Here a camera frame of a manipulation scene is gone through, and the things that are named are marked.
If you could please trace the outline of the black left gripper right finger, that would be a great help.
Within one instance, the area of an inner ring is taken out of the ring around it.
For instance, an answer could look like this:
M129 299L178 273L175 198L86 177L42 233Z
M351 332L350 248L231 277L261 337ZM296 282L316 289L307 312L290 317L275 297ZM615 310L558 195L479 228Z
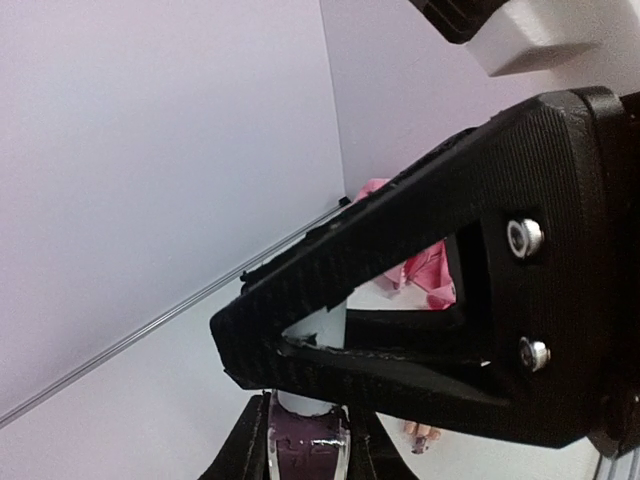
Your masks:
M348 406L351 447L348 480L415 480L377 415Z

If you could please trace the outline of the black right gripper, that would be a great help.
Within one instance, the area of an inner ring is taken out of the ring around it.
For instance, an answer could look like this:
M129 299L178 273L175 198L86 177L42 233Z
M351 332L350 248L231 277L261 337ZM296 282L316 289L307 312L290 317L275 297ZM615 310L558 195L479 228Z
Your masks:
M587 342L587 436L599 453L619 458L639 445L639 97L597 86L584 99L602 189L588 261L598 305Z

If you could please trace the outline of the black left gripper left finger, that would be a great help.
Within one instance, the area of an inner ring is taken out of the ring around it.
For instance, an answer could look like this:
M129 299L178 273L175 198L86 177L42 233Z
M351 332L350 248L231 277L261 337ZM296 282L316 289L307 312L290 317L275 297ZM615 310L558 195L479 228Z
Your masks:
M267 430L270 394L252 396L211 465L199 480L269 478Z

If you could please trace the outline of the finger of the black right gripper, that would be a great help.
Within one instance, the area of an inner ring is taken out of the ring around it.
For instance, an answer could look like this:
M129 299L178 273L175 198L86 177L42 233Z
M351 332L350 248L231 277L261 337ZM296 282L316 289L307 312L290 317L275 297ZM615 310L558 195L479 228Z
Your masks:
M210 322L226 373L446 429L561 447L590 433L605 356L605 214L596 119L580 92L463 131L246 275ZM286 328L442 239L458 301L355 313L343 348Z

